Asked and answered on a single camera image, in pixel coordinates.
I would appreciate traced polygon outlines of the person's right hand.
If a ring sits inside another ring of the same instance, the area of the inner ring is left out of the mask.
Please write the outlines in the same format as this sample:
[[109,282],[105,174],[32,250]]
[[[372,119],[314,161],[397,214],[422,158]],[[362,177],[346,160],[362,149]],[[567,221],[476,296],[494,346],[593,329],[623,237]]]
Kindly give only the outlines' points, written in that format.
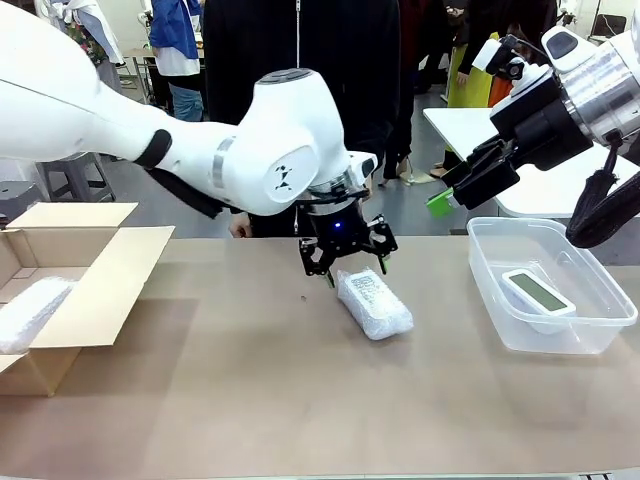
[[249,215],[246,212],[232,214],[229,232],[233,238],[252,238],[253,233]]

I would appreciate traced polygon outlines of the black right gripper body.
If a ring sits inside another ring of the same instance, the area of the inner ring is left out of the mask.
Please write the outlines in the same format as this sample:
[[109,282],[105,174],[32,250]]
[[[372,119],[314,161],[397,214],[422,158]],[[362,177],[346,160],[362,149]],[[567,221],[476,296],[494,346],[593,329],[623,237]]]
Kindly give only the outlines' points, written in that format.
[[533,165],[548,171],[593,146],[565,107],[555,81],[504,99],[492,109],[490,119],[515,169]]

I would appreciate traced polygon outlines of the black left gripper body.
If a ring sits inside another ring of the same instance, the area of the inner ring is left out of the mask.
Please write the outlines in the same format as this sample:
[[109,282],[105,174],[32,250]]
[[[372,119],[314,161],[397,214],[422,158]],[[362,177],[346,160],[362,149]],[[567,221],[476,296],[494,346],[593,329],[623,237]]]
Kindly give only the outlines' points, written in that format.
[[317,247],[323,254],[347,256],[359,252],[373,253],[371,232],[358,199],[348,198],[340,203],[299,201],[298,207],[309,217]]

